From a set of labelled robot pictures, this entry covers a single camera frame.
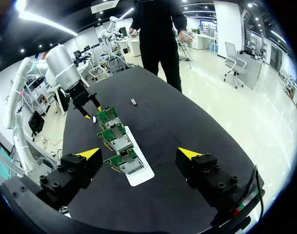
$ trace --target ceiling light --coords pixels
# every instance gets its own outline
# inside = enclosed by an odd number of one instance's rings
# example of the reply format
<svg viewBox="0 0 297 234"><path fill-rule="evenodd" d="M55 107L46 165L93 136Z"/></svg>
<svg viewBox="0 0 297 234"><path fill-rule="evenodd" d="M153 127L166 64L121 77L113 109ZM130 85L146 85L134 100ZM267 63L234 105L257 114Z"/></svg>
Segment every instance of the ceiling light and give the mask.
<svg viewBox="0 0 297 234"><path fill-rule="evenodd" d="M215 13L215 11L183 11L183 13L196 13L196 12Z"/></svg>
<svg viewBox="0 0 297 234"><path fill-rule="evenodd" d="M129 15L133 10L134 10L134 8L132 7L130 10L128 10L126 13L124 13L123 16L121 16L119 18L119 20L122 20L124 17L126 17L127 15Z"/></svg>
<svg viewBox="0 0 297 234"><path fill-rule="evenodd" d="M31 21L39 22L39 23L44 23L44 24L53 26L55 28L58 28L58 29L60 29L60 30L62 30L64 32L70 33L70 34L72 34L74 36L78 36L78 34L75 33L74 31L71 31L70 29L68 29L68 28L66 28L64 26L61 26L58 23L52 22L52 21L50 21L50 20L48 20L48 19L46 19L44 17L29 13L29 12L22 12L20 14L20 18L25 19L25 20L31 20Z"/></svg>
<svg viewBox="0 0 297 234"><path fill-rule="evenodd" d="M17 0L15 3L15 7L19 12L24 12L26 8L26 0Z"/></svg>
<svg viewBox="0 0 297 234"><path fill-rule="evenodd" d="M214 17L206 17L206 16L191 16L191 18L207 18L207 19L216 19Z"/></svg>
<svg viewBox="0 0 297 234"><path fill-rule="evenodd" d="M283 42L285 42L287 44L287 42L284 40L284 38L282 38L280 35L278 35L276 32L274 32L273 30L271 31L271 33L273 33L275 36L277 36L278 38L280 38Z"/></svg>

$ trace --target black table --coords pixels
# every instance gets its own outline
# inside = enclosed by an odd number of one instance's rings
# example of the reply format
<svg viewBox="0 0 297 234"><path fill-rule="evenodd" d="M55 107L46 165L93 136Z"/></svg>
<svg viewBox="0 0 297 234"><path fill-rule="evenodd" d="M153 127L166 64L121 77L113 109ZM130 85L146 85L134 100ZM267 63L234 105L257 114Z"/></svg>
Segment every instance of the black table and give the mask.
<svg viewBox="0 0 297 234"><path fill-rule="evenodd" d="M238 185L249 180L253 164L236 141L204 110L166 82L135 67L93 86L102 108L113 105L130 127L155 177L131 187L122 173L103 165L86 190L69 204L72 218L121 231L164 231L194 234L211 227L217 211L198 190L192 190L175 165L178 147L199 153L210 152ZM138 103L134 106L130 99ZM92 102L85 105L97 112ZM100 147L103 159L112 157L98 138L101 129L85 119L70 104L63 153L79 153Z"/></svg>

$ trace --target yellow marker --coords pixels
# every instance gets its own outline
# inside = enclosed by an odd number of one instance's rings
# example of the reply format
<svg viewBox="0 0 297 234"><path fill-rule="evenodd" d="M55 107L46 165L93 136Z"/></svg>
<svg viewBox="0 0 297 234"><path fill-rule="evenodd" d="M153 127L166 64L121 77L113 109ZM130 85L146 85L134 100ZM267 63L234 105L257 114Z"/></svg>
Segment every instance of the yellow marker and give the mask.
<svg viewBox="0 0 297 234"><path fill-rule="evenodd" d="M88 150L88 151L85 151L85 152L82 152L82 153L79 153L79 154L76 154L76 155L81 155L82 157L86 157L86 160L89 160L89 158L95 154L95 152L99 150L99 148L95 148L95 149L92 149L92 150Z"/></svg>
<svg viewBox="0 0 297 234"><path fill-rule="evenodd" d="M204 155L204 154L199 154L199 153L196 153L196 152L193 152L193 151L190 151L190 150L185 150L183 148L179 148L179 150L181 150L183 152L183 154L185 154L189 160L192 160L193 157L196 157L197 155Z"/></svg>

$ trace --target office chair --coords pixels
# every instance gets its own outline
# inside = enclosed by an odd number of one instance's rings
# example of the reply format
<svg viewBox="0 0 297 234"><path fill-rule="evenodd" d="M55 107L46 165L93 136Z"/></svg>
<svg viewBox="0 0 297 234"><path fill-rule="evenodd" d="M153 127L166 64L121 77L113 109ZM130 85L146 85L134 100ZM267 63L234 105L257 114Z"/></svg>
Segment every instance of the office chair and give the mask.
<svg viewBox="0 0 297 234"><path fill-rule="evenodd" d="M234 72L233 80L235 81L235 89L237 89L238 83L240 83L241 86L244 87L244 82L242 82L238 78L238 75L246 73L245 66L247 65L247 62L237 57L237 52L234 44L225 42L225 46L226 46L226 54L227 54L225 65L231 68L231 71L229 71L228 73ZM240 66L238 61L242 61L244 65Z"/></svg>

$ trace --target floor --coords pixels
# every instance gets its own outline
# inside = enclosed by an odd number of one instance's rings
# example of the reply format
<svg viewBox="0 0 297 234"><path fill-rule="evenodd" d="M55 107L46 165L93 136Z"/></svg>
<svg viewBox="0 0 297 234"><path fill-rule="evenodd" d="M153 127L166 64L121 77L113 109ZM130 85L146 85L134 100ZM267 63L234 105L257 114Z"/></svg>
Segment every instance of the floor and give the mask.
<svg viewBox="0 0 297 234"><path fill-rule="evenodd" d="M180 63L183 94L210 114L243 148L263 178L266 193L263 197L265 210L275 201L289 179L297 148L297 109L283 92L278 72L263 63L259 81L254 90L223 82L229 70L224 59L209 50L190 49L192 58ZM127 54L126 60L142 66L140 57ZM159 75L166 80L162 67ZM56 144L63 138L66 115L55 114L52 106L45 117L42 135ZM47 145L47 152L57 153L62 142ZM40 139L37 144L44 148ZM258 205L250 214L251 224L260 214Z"/></svg>

